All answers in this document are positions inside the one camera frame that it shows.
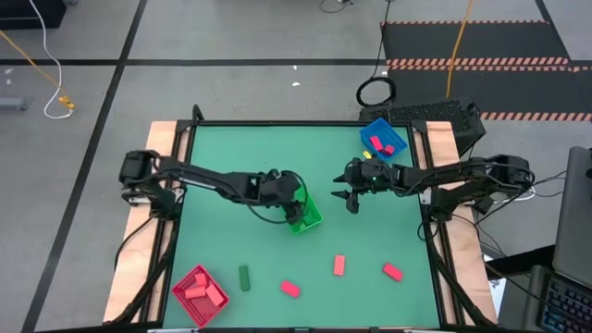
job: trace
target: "cable on floor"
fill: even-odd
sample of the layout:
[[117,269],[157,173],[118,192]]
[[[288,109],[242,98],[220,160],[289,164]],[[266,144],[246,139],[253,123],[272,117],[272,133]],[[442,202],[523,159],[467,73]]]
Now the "cable on floor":
[[[389,105],[389,104],[392,104],[393,102],[395,102],[395,98],[397,97],[397,85],[395,84],[395,81],[391,80],[390,78],[376,76],[376,71],[378,70],[378,64],[380,64],[380,53],[382,52],[382,43],[385,40],[385,29],[387,28],[388,19],[389,19],[390,3],[393,3],[393,2],[395,2],[395,0],[388,0],[387,1],[387,11],[385,12],[385,19],[383,21],[382,26],[380,27],[380,45],[378,46],[378,55],[376,56],[376,64],[374,66],[374,72],[370,76],[370,79],[364,81],[360,85],[360,87],[358,88],[358,91],[355,94],[355,99],[358,101],[358,104],[361,106],[364,106],[364,107]],[[368,104],[368,103],[364,102],[364,100],[362,100],[362,90],[368,84],[370,84],[372,82],[385,82],[388,85],[389,94],[388,94],[387,99],[385,99],[384,101],[382,101],[380,103],[376,103],[376,104]]]
[[43,29],[43,49],[45,50],[45,54],[47,56],[49,56],[50,59],[54,60],[55,64],[57,65],[57,72],[58,72],[57,89],[55,90],[52,98],[50,98],[49,101],[47,101],[47,104],[43,108],[43,114],[50,119],[65,119],[65,118],[72,116],[72,114],[74,113],[74,108],[76,107],[74,104],[72,104],[69,101],[69,98],[66,95],[60,97],[59,102],[61,104],[64,104],[68,108],[67,114],[62,115],[62,116],[52,116],[49,113],[47,113],[47,108],[55,100],[55,98],[57,97],[59,92],[62,90],[62,66],[60,65],[59,61],[57,61],[57,59],[55,59],[54,56],[49,53],[49,50],[47,50],[47,29],[45,28],[45,21],[43,20],[43,17],[41,16],[39,9],[37,9],[37,6],[33,3],[33,0],[29,0],[29,2],[31,3],[33,10],[35,10],[37,17],[39,17],[39,21],[41,22],[41,27]]
[[[530,200],[532,198],[534,198],[537,195],[537,190],[535,190],[535,186],[531,187],[528,191],[526,192],[530,192],[531,194],[525,198],[516,198],[514,201],[515,202],[521,202],[521,201],[527,201]],[[507,203],[510,199],[504,199],[504,200],[500,200],[498,202],[493,202],[493,204],[502,204],[502,203]]]
[[341,10],[345,9],[346,6],[348,6],[348,3],[350,2],[350,0],[343,0],[343,2],[341,3],[341,8],[340,9],[336,9],[336,10],[327,10],[323,8],[323,4],[326,2],[326,0],[322,0],[320,4],[318,4],[319,9],[321,9],[324,13],[327,14],[335,14],[335,13],[339,13]]
[[469,2],[469,6],[466,8],[466,14],[462,19],[461,29],[459,30],[459,36],[456,38],[456,44],[454,45],[454,49],[452,50],[452,58],[450,59],[450,66],[448,68],[448,79],[446,81],[446,98],[450,97],[450,83],[452,82],[452,70],[454,69],[454,59],[456,59],[456,52],[459,49],[459,45],[461,44],[461,39],[463,38],[464,26],[466,25],[466,21],[469,19],[471,15],[471,11],[473,10],[473,2],[471,0]]
[[[57,70],[59,73],[59,79],[58,81],[56,81],[54,78],[52,78],[49,74],[45,73],[42,69],[40,69],[37,64],[35,64],[35,62],[31,59],[31,57],[29,55],[27,55],[27,53],[25,51],[23,51],[16,43],[14,43],[10,37],[8,37],[3,31],[0,31],[0,36],[2,36],[12,47],[14,47],[21,55],[23,55],[27,61],[29,61],[29,63],[39,72],[41,73],[46,79],[48,79],[50,82],[52,82],[55,86],[56,86],[56,90],[54,95],[51,97],[51,99],[47,102],[47,104],[45,105],[45,108],[43,109],[43,113],[45,114],[46,117],[49,117],[51,119],[64,119],[64,118],[68,118],[72,115],[72,113],[74,113],[74,110],[76,108],[76,106],[70,101],[68,94],[66,93],[66,90],[63,88],[62,86],[62,67],[59,63],[59,61],[53,57],[49,51],[47,50],[47,30],[45,28],[45,22],[43,20],[43,17],[41,16],[41,13],[39,12],[39,10],[37,9],[37,6],[33,3],[32,0],[30,0],[31,6],[33,8],[33,10],[35,11],[35,13],[37,14],[37,17],[39,18],[42,28],[43,28],[43,49],[45,51],[45,53],[47,54],[47,56],[49,56],[57,65]],[[62,92],[63,96],[58,98],[58,101],[60,104],[62,104],[63,106],[65,106],[68,109],[68,113],[62,116],[52,116],[49,113],[47,113],[47,108],[49,107],[49,105],[55,100],[55,98],[57,97],[57,95]]]
[[[558,174],[557,174],[557,175],[555,175],[555,176],[552,176],[552,177],[549,177],[549,178],[545,178],[545,179],[542,179],[542,180],[539,180],[539,181],[535,181],[535,182],[533,183],[533,185],[532,185],[532,186],[533,186],[533,188],[534,188],[534,186],[535,186],[535,185],[543,184],[543,183],[546,183],[546,182],[548,182],[548,181],[552,181],[552,180],[555,180],[555,179],[564,179],[564,178],[562,178],[562,177],[561,177],[561,175],[562,175],[562,174],[564,174],[565,172],[567,172],[567,171],[566,171],[566,170],[564,170],[564,171],[562,171],[562,172],[558,173]],[[494,210],[493,210],[491,213],[487,214],[486,216],[483,216],[483,218],[481,218],[480,220],[478,220],[478,221],[475,223],[475,225],[476,225],[476,226],[478,226],[478,225],[479,225],[479,224],[481,224],[481,222],[483,222],[485,219],[487,219],[488,217],[492,216],[493,214],[495,214],[496,212],[498,212],[500,209],[502,209],[502,208],[503,208],[503,207],[505,207],[506,205],[508,205],[508,204],[511,204],[512,202],[516,201],[518,198],[520,198],[520,197],[521,197],[523,194],[525,194],[525,193],[526,193],[527,191],[529,191],[529,190],[522,191],[521,193],[518,193],[517,195],[514,195],[512,198],[508,199],[508,201],[507,201],[507,202],[503,203],[503,204],[502,204],[500,207],[498,207],[498,208],[494,209]],[[553,194],[552,196],[559,195],[559,194],[561,194],[561,192],[555,193],[555,194]],[[544,196],[543,194],[537,194],[537,196],[547,197],[547,196]]]

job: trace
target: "black box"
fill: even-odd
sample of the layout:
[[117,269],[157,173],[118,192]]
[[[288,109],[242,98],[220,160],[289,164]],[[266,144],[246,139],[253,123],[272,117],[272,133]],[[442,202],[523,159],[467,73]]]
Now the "black box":
[[[59,28],[66,14],[62,0],[34,0],[45,27]],[[41,21],[29,0],[0,0],[0,30],[40,29]]]

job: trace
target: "keyboard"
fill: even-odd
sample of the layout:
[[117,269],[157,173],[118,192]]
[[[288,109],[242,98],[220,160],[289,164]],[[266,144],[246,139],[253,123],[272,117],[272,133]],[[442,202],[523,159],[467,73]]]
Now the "keyboard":
[[538,325],[553,333],[592,333],[592,292],[551,275],[543,293]]

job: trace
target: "laptop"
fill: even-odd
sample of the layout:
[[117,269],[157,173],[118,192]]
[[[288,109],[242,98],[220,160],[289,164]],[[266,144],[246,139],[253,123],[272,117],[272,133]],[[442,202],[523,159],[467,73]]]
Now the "laptop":
[[545,274],[537,324],[553,333],[592,333],[592,150],[569,153],[554,272]]

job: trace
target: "blue basket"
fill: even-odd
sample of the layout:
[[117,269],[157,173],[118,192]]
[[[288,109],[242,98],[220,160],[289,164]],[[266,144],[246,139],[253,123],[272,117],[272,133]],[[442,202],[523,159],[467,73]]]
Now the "blue basket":
[[[370,142],[370,137],[375,135],[378,137],[384,147],[386,147],[387,144],[395,147],[395,153],[393,153],[391,156],[387,156],[378,152]],[[366,146],[366,148],[368,148],[372,154],[376,154],[378,158],[385,162],[407,149],[407,143],[383,118],[378,118],[372,124],[360,129],[360,137],[362,138],[362,143]]]

